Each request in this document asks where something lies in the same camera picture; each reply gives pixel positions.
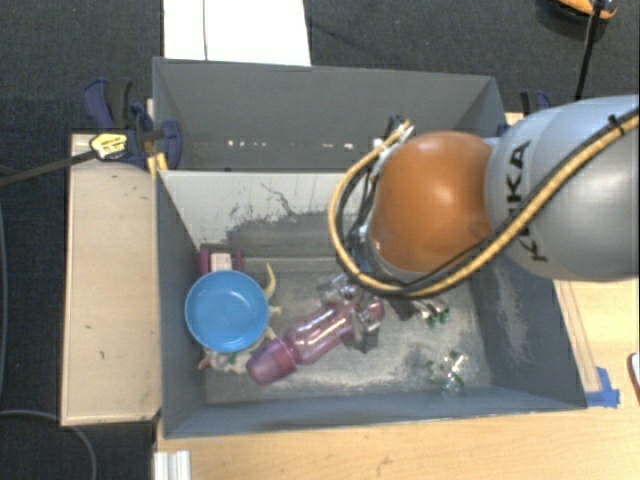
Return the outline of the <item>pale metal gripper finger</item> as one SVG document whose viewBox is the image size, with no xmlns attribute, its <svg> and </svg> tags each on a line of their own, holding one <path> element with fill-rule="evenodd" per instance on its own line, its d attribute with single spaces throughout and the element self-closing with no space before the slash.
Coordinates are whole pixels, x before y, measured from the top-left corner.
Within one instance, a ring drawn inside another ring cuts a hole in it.
<svg viewBox="0 0 640 480">
<path fill-rule="evenodd" d="M 378 345 L 381 322 L 365 311 L 355 312 L 352 318 L 352 347 L 367 354 Z"/>
<path fill-rule="evenodd" d="M 317 287 L 320 308 L 342 308 L 360 302 L 361 289 L 345 274 L 336 275 Z"/>
</svg>

